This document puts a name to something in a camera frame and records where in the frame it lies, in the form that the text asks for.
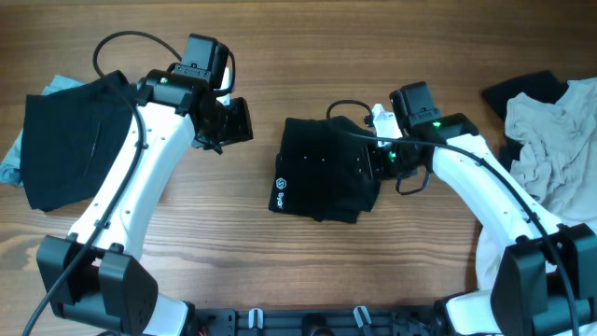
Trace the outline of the black t-shirt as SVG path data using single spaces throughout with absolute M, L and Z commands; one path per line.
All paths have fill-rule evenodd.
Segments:
M 381 187 L 365 168 L 369 141 L 360 136 L 368 134 L 345 117 L 286 119 L 269 209 L 355 224 Z

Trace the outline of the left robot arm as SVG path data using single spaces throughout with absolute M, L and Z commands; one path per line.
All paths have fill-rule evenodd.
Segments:
M 165 71 L 144 77 L 126 106 L 132 124 L 92 204 L 63 238 L 42 241 L 41 308 L 116 335 L 194 335 L 195 307 L 160 293 L 140 258 L 174 167 L 192 148 L 221 152 L 252 138 L 247 102 L 232 98 L 234 55 L 190 35 Z

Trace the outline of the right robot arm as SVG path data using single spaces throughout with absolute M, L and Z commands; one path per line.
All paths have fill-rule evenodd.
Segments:
M 402 182 L 424 168 L 448 184 L 479 220 L 478 289 L 441 303 L 448 335 L 593 335 L 596 234 L 567 226 L 514 180 L 463 114 L 443 116 L 418 82 L 364 117 L 377 144 L 368 173 Z

